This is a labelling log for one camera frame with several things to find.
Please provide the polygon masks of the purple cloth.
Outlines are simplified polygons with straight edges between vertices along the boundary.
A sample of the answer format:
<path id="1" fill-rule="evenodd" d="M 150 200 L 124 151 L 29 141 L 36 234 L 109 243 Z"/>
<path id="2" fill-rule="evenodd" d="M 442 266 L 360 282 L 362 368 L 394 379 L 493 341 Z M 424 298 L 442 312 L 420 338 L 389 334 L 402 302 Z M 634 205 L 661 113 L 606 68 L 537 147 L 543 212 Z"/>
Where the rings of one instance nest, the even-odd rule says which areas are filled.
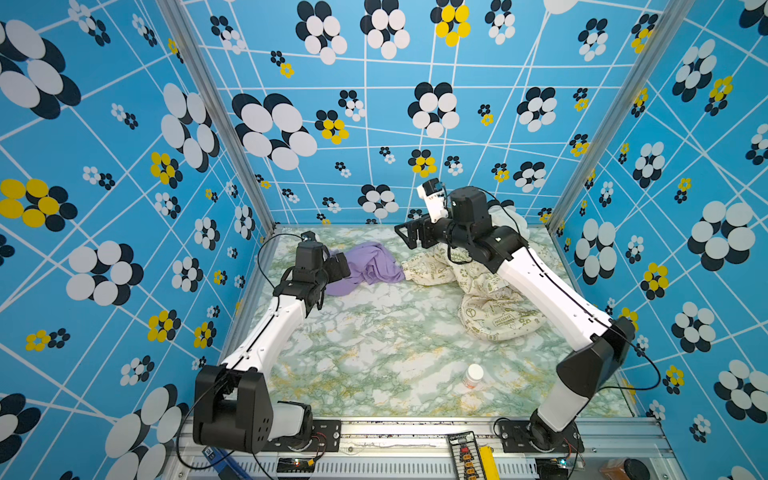
<path id="1" fill-rule="evenodd" d="M 364 242 L 345 251 L 344 255 L 350 275 L 327 286 L 326 293 L 330 296 L 346 296 L 363 282 L 374 285 L 405 280 L 403 268 L 392 253 L 379 242 Z"/>

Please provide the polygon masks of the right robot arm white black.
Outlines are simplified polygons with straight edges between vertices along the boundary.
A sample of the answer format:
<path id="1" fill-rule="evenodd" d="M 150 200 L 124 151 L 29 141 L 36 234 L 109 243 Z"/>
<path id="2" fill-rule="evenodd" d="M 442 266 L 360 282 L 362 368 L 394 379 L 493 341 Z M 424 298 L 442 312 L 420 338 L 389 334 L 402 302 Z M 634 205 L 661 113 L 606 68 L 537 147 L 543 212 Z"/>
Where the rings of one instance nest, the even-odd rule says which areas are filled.
<path id="1" fill-rule="evenodd" d="M 474 186 L 447 192 L 442 182 L 430 179 L 417 193 L 428 213 L 396 226 L 405 244 L 427 249 L 442 243 L 449 249 L 466 250 L 471 260 L 531 301 L 570 346 L 570 353 L 556 367 L 554 386 L 527 423 L 531 445 L 541 452 L 553 451 L 623 365 L 634 345 L 632 322 L 611 318 L 568 286 L 530 247 L 517 220 L 495 225 L 490 192 Z"/>

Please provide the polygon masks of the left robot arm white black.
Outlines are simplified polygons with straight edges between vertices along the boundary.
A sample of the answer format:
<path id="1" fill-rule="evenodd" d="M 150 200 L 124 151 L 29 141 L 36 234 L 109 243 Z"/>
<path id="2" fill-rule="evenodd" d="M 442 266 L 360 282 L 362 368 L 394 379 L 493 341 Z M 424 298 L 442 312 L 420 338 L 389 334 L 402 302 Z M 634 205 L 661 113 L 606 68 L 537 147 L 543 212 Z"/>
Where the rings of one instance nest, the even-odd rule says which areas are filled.
<path id="1" fill-rule="evenodd" d="M 349 276 L 344 254 L 332 254 L 311 231 L 299 236 L 295 263 L 274 287 L 256 329 L 219 365 L 197 375 L 190 410 L 196 444 L 256 454 L 272 442 L 291 448 L 311 442 L 312 407 L 274 402 L 268 379 L 294 331 L 323 308 L 327 287 Z"/>

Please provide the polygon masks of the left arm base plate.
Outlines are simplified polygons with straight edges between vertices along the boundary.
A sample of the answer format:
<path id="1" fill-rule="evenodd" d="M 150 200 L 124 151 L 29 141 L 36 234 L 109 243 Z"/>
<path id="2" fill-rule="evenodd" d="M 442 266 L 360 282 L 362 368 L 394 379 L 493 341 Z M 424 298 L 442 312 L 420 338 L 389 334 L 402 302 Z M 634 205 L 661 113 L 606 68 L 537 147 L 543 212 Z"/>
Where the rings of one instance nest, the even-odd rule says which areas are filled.
<path id="1" fill-rule="evenodd" d="M 338 452 L 342 433 L 340 419 L 314 419 L 306 433 L 271 440 L 263 452 L 328 453 Z"/>

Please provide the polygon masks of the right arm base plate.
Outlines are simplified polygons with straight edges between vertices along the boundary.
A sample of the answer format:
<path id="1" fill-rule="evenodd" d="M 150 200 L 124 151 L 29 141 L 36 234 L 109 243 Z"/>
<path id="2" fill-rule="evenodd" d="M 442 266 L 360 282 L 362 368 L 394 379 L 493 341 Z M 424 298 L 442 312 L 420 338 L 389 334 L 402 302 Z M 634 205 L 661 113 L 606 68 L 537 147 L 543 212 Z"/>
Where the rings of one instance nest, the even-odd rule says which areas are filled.
<path id="1" fill-rule="evenodd" d="M 563 431 L 554 432 L 543 423 L 500 417 L 494 421 L 492 432 L 500 439 L 505 453 L 566 456 L 584 452 L 584 444 L 574 422 Z"/>

